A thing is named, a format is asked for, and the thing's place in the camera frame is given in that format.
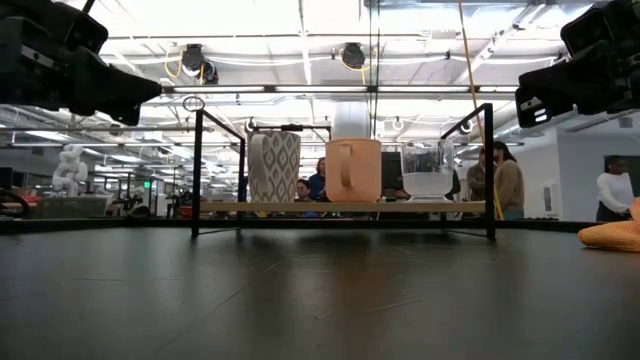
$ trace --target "peach ceramic mug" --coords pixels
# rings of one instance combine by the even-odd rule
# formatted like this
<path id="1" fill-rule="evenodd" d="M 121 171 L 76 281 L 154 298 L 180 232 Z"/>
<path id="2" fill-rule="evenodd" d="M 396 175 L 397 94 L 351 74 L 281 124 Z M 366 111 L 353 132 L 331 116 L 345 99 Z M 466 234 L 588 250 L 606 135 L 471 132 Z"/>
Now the peach ceramic mug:
<path id="1" fill-rule="evenodd" d="M 376 202 L 382 191 L 382 145 L 367 138 L 327 143 L 327 197 L 333 202 Z"/>

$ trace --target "dark gray tabletop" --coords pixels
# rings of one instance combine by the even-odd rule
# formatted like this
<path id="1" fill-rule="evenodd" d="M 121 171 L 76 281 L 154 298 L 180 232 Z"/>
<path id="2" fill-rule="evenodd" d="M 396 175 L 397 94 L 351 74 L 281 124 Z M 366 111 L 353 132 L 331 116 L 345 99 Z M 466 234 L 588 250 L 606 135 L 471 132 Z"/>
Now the dark gray tabletop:
<path id="1" fill-rule="evenodd" d="M 0 237 L 0 359 L 637 359 L 640 254 L 575 234 Z"/>

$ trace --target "black hair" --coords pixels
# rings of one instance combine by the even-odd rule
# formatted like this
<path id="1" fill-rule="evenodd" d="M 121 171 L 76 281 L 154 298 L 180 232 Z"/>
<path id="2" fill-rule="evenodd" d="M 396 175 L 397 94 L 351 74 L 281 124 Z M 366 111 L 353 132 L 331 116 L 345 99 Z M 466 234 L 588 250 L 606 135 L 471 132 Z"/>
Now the black hair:
<path id="1" fill-rule="evenodd" d="M 604 172 L 609 173 L 611 165 L 617 163 L 622 160 L 622 156 L 620 155 L 609 155 L 604 157 Z"/>
<path id="2" fill-rule="evenodd" d="M 516 158 L 513 157 L 513 155 L 511 155 L 511 152 L 509 151 L 509 147 L 507 146 L 507 144 L 503 143 L 502 141 L 494 141 L 493 148 L 495 150 L 502 150 L 502 154 L 505 161 L 513 160 L 513 162 L 518 162 L 518 160 L 516 160 Z"/>
<path id="3" fill-rule="evenodd" d="M 318 159 L 318 163 L 316 164 L 316 172 L 320 173 L 320 163 L 324 161 L 324 157 L 321 157 L 320 159 Z"/>
<path id="4" fill-rule="evenodd" d="M 306 186 L 307 189 L 311 189 L 311 183 L 309 182 L 309 180 L 300 179 L 300 180 L 298 180 L 298 183 Z"/>

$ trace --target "clear glass bowl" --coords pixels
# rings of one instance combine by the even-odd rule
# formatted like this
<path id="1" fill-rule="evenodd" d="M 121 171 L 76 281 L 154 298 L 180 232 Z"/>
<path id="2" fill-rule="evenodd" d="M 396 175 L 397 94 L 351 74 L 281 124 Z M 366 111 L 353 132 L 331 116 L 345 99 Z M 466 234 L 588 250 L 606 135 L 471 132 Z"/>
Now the clear glass bowl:
<path id="1" fill-rule="evenodd" d="M 453 187 L 454 146 L 448 139 L 402 145 L 402 181 L 412 200 L 443 199 Z"/>

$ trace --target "patterned vase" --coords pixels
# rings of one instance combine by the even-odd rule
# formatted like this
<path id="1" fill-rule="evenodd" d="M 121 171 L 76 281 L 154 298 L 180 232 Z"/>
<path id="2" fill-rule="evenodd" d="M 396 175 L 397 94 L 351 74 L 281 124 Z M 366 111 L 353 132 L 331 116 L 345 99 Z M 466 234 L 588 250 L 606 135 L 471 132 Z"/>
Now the patterned vase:
<path id="1" fill-rule="evenodd" d="M 249 135 L 252 202 L 293 202 L 300 169 L 300 136 L 284 131 Z"/>

